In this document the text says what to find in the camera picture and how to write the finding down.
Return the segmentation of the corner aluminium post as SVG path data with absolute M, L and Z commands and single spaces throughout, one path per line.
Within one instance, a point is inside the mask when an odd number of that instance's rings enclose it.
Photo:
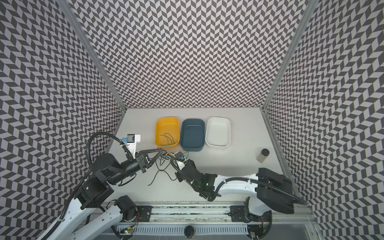
M 269 105 L 271 104 L 273 97 L 279 88 L 279 85 L 283 79 L 283 76 L 284 76 L 284 74 L 285 74 L 294 54 L 295 54 L 295 51 L 296 51 L 296 49 L 297 49 L 297 47 L 298 47 L 298 45 L 302 39 L 303 34 L 305 33 L 307 25 L 309 24 L 311 17 L 314 14 L 318 4 L 319 4 L 318 0 L 310 0 L 308 2 L 308 5 L 307 5 L 307 8 L 304 12 L 303 18 L 299 22 L 298 28 L 297 28 L 294 36 L 293 36 L 292 42 L 289 45 L 287 53 L 283 59 L 282 65 L 277 72 L 276 78 L 274 79 L 272 87 L 271 87 L 271 89 L 267 95 L 267 98 L 264 102 L 264 105 L 262 107 L 262 110 L 264 112 L 268 109 Z
M 91 43 L 89 41 L 89 38 L 86 36 L 82 26 L 78 22 L 74 12 L 72 11 L 72 9 L 71 9 L 71 7 L 69 5 L 69 2 L 68 1 L 64 1 L 64 0 L 57 0 L 56 2 L 59 5 L 59 8 L 64 13 L 65 17 L 67 18 L 69 24 L 73 28 L 73 30 L 74 30 L 75 34 L 77 35 L 77 37 L 79 38 L 80 42 L 84 46 L 86 52 L 88 53 L 89 57 L 93 61 L 95 67 L 97 68 L 98 72 L 100 73 L 103 81 L 105 82 L 105 84 L 109 88 L 109 90 L 112 93 L 113 97 L 117 101 L 118 105 L 124 111 L 126 111 L 127 108 L 126 108 L 126 106 L 124 104 L 124 101 L 122 100 L 122 98 L 120 97 L 120 94 L 116 90 L 116 88 L 115 88 L 115 86 L 113 84 L 113 81 L 110 79 L 110 77 L 109 77 L 107 71 L 105 70 L 102 62 L 100 61 L 97 53 L 95 52 L 93 46 L 91 45 Z

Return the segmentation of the left corner aluminium post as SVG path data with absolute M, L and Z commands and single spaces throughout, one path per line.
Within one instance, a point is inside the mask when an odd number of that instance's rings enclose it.
M 88 53 L 89 57 L 93 61 L 95 67 L 97 68 L 98 72 L 100 73 L 103 81 L 105 82 L 105 84 L 109 88 L 109 90 L 112 93 L 113 97 L 117 101 L 118 105 L 124 111 L 126 111 L 127 108 L 126 108 L 126 106 L 124 104 L 124 101 L 122 100 L 122 98 L 120 97 L 120 94 L 116 90 L 116 88 L 115 88 L 115 86 L 113 84 L 113 81 L 110 79 L 110 77 L 109 77 L 107 71 L 105 70 L 102 62 L 100 61 L 97 53 L 95 52 L 93 46 L 91 45 L 91 43 L 89 41 L 89 38 L 86 36 L 82 26 L 78 22 L 74 12 L 72 11 L 72 9 L 71 9 L 71 7 L 69 5 L 69 2 L 68 1 L 64 1 L 64 0 L 57 0 L 56 2 L 59 5 L 59 8 L 64 13 L 65 17 L 67 18 L 69 24 L 73 28 L 73 30 L 74 30 L 75 34 L 77 35 L 77 37 L 79 38 L 80 42 L 84 46 L 86 52 Z

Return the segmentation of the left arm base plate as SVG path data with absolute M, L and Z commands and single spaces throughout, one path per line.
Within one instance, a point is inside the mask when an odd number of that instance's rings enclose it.
M 127 222 L 149 222 L 152 210 L 152 206 L 132 207 L 124 214 L 123 219 Z

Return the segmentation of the right corner aluminium post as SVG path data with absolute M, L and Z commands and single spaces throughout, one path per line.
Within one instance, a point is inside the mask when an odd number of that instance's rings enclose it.
M 262 110 L 264 112 L 268 109 L 269 105 L 271 104 L 273 97 L 279 88 L 279 85 L 283 79 L 283 76 L 284 76 L 284 74 L 285 74 L 294 54 L 295 54 L 295 51 L 296 51 L 296 49 L 297 49 L 297 47 L 298 47 L 298 45 L 302 39 L 303 34 L 305 33 L 307 25 L 309 24 L 311 17 L 314 14 L 318 4 L 319 4 L 318 0 L 310 0 L 308 2 L 308 5 L 307 5 L 307 8 L 304 12 L 303 18 L 299 22 L 298 28 L 297 28 L 294 36 L 293 36 L 292 42 L 289 45 L 287 53 L 283 59 L 282 65 L 277 72 L 276 78 L 274 79 L 272 87 L 271 87 L 271 89 L 267 95 L 267 98 L 264 102 L 264 105 L 262 107 Z

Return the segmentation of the spice jar black lid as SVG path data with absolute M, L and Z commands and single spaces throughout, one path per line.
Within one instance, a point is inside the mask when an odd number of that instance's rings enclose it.
M 268 149 L 262 149 L 256 159 L 258 162 L 263 163 L 269 155 L 270 151 Z

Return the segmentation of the yellow plastic bin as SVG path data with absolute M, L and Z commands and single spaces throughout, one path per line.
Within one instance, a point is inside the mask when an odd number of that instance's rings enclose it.
M 160 118 L 156 122 L 155 144 L 165 150 L 175 149 L 180 143 L 180 123 L 177 117 Z

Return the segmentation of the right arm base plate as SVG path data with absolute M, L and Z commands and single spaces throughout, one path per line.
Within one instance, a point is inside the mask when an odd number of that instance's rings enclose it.
M 245 206 L 230 206 L 230 212 L 228 216 L 231 218 L 232 222 L 270 222 L 272 220 L 272 212 L 265 212 L 262 216 L 252 215 L 246 213 Z

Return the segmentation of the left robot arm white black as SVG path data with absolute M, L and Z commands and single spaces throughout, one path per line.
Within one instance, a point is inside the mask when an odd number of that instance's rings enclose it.
M 95 160 L 91 156 L 91 144 L 97 136 L 107 136 L 118 141 L 126 153 L 127 160 L 119 163 L 109 153 L 98 156 Z M 98 132 L 91 135 L 86 146 L 86 155 L 89 170 L 75 187 L 70 198 L 65 203 L 60 216 L 40 236 L 40 240 L 93 240 L 108 228 L 122 240 L 126 234 L 120 234 L 115 225 L 121 221 L 133 222 L 134 233 L 143 214 L 134 201 L 128 196 L 119 197 L 113 206 L 103 210 L 103 213 L 81 229 L 78 225 L 94 211 L 102 208 L 102 203 L 114 192 L 113 185 L 118 184 L 127 177 L 135 176 L 137 172 L 146 172 L 157 159 L 165 152 L 164 149 L 144 150 L 133 157 L 127 145 L 116 136 Z

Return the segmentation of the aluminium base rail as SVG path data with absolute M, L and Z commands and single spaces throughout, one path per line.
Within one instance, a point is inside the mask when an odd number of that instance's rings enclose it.
M 229 216 L 231 206 L 242 202 L 137 202 L 137 206 L 151 206 L 148 224 L 233 224 Z M 272 211 L 274 224 L 316 224 L 311 208 L 295 205 L 291 215 Z

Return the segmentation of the dark teal plastic bin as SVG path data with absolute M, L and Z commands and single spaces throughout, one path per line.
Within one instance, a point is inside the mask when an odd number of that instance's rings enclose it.
M 180 145 L 184 151 L 199 152 L 203 149 L 205 126 L 202 119 L 186 119 L 182 122 Z

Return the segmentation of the white plastic bin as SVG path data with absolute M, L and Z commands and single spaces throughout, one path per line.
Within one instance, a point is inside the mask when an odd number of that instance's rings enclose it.
M 227 118 L 209 118 L 205 136 L 206 144 L 211 148 L 226 149 L 231 143 L 231 127 L 231 122 Z

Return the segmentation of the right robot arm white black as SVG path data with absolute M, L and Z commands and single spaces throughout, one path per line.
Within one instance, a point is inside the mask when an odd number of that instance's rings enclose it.
M 308 203 L 293 193 L 293 183 L 284 175 L 267 168 L 259 168 L 256 174 L 227 177 L 199 172 L 191 159 L 171 158 L 179 182 L 185 182 L 209 202 L 224 195 L 244 195 L 244 212 L 247 219 L 261 217 L 269 211 L 294 214 L 295 204 Z

